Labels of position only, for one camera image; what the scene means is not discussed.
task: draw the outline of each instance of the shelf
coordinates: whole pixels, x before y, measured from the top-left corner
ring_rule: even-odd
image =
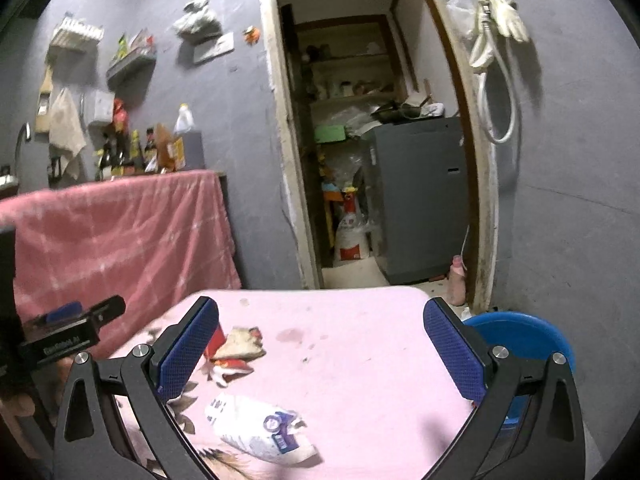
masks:
[[[333,57],[322,61],[313,61],[309,65],[313,68],[335,68],[343,66],[358,66],[376,62],[388,62],[389,54],[363,54],[362,56]]]
[[[115,86],[143,66],[154,64],[157,58],[155,51],[149,47],[129,52],[107,70],[107,83],[110,87]]]
[[[327,105],[349,105],[366,101],[386,100],[391,101],[396,97],[395,92],[378,92],[376,94],[352,95],[349,97],[336,97],[332,99],[323,99],[311,103],[312,108],[318,108]]]

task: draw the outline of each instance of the floor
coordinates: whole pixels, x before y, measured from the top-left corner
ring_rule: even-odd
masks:
[[[340,267],[332,267],[322,269],[324,277],[324,288],[367,288],[372,286],[389,286],[376,259],[373,257],[365,258],[344,264]],[[423,282],[411,285],[426,292],[432,298],[442,297],[447,299],[447,280],[438,280],[437,282]],[[453,311],[462,316],[465,306],[452,306]]]

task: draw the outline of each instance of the gray appliance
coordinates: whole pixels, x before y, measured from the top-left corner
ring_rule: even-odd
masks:
[[[363,137],[371,245],[391,285],[445,274],[468,225],[460,118],[384,124]]]

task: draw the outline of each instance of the white cable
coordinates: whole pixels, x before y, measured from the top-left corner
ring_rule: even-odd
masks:
[[[516,109],[516,99],[514,95],[515,92],[513,91],[513,85],[511,83],[511,78],[509,77],[507,65],[495,44],[490,22],[486,20],[483,22],[482,26],[484,27],[484,33],[487,41],[489,42],[489,46],[491,46],[494,51],[495,59],[498,60],[498,65],[500,66],[500,70],[502,70],[504,81],[507,84],[507,92],[509,93],[509,101],[511,104],[511,118],[509,120],[507,132],[502,137],[497,137],[495,135],[494,122],[491,118],[489,103],[486,97],[486,70],[478,75],[478,114],[480,115],[480,120],[484,125],[484,131],[489,141],[494,144],[503,144],[511,138],[518,122],[518,111]]]

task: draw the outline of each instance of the hanging towel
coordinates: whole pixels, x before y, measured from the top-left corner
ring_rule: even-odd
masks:
[[[78,109],[71,90],[63,88],[51,107],[49,142],[62,150],[60,165],[62,173],[75,180],[80,175],[78,153],[86,146]]]

